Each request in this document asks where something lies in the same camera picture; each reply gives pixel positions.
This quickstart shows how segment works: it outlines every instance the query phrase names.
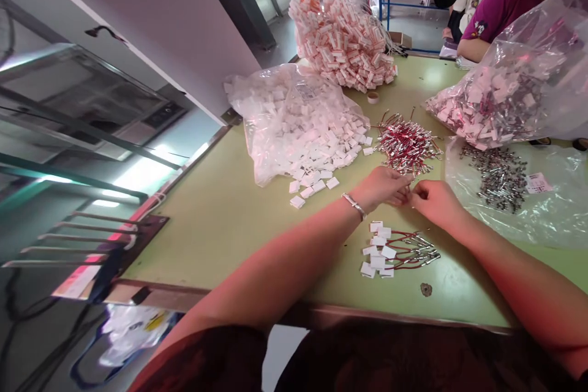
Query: purple shirt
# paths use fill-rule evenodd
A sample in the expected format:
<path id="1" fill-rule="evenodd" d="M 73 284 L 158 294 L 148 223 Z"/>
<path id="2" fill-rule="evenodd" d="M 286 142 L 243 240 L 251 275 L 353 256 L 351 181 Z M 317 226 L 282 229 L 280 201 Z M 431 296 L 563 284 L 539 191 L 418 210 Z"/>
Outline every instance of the purple shirt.
<path id="1" fill-rule="evenodd" d="M 465 40 L 479 38 L 492 43 L 508 25 L 542 1 L 482 0 L 462 38 Z"/>

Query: pink-white connector pile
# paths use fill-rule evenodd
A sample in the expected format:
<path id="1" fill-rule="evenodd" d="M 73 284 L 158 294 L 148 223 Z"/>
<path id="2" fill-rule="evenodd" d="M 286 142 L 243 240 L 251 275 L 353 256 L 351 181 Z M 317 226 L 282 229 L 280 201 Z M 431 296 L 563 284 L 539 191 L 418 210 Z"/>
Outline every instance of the pink-white connector pile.
<path id="1" fill-rule="evenodd" d="M 366 93 L 398 74 L 384 30 L 348 0 L 291 0 L 298 56 L 323 78 Z"/>

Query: cardboard box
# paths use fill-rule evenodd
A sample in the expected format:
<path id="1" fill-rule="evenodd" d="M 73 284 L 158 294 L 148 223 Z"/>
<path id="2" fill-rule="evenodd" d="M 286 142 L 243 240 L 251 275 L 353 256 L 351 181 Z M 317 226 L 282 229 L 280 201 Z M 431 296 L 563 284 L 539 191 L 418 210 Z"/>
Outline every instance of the cardboard box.
<path id="1" fill-rule="evenodd" d="M 400 46 L 406 47 L 406 49 L 412 49 L 412 38 L 402 32 L 389 31 L 388 34 L 392 41 Z"/>

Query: green worktable surface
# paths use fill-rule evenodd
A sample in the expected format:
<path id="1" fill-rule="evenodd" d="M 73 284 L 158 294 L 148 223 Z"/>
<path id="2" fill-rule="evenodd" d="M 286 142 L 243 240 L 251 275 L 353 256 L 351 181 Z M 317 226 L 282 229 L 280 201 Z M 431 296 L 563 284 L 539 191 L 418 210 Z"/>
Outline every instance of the green worktable surface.
<path id="1" fill-rule="evenodd" d="M 386 109 L 413 119 L 439 136 L 449 131 L 427 115 L 420 104 L 463 76 L 454 63 L 438 59 L 397 58 L 399 75 L 381 86 L 380 103 L 369 105 L 366 96 L 345 90 L 371 121 Z M 377 130 L 369 132 L 374 138 Z M 278 176 L 265 188 L 255 185 L 253 162 L 247 155 L 243 125 L 232 128 L 171 191 L 157 214 L 171 220 L 123 275 L 146 284 L 168 284 L 212 289 L 241 262 L 274 236 L 351 190 L 383 159 L 375 153 L 360 155 L 349 167 L 337 170 L 341 185 L 312 196 L 300 210 L 290 206 L 292 180 Z M 443 162 L 433 161 L 428 179 L 443 177 Z M 393 279 L 369 279 L 360 274 L 365 260 L 362 248 L 371 237 L 369 221 L 384 221 L 395 230 L 431 228 L 426 237 L 442 258 L 415 270 L 396 271 Z M 562 250 L 518 244 L 588 291 L 588 250 Z M 432 295 L 421 294 L 421 283 Z M 430 224 L 412 208 L 381 206 L 351 235 L 335 266 L 306 295 L 313 303 L 344 306 L 429 319 L 479 325 L 513 326 L 516 320 L 476 260 L 445 232 Z"/>

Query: silver bracelet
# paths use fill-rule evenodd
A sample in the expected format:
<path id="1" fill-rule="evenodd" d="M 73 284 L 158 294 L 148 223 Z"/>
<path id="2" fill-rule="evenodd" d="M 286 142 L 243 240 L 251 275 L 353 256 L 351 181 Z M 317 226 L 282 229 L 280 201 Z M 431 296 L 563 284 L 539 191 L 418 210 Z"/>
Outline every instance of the silver bracelet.
<path id="1" fill-rule="evenodd" d="M 365 221 L 366 217 L 368 215 L 366 214 L 365 211 L 363 211 L 363 208 L 360 207 L 360 205 L 356 201 L 354 201 L 353 198 L 350 195 L 348 195 L 347 193 L 343 193 L 341 196 L 344 197 L 345 199 L 347 199 L 349 201 L 349 203 L 351 204 L 351 206 L 360 212 L 361 221 Z"/>

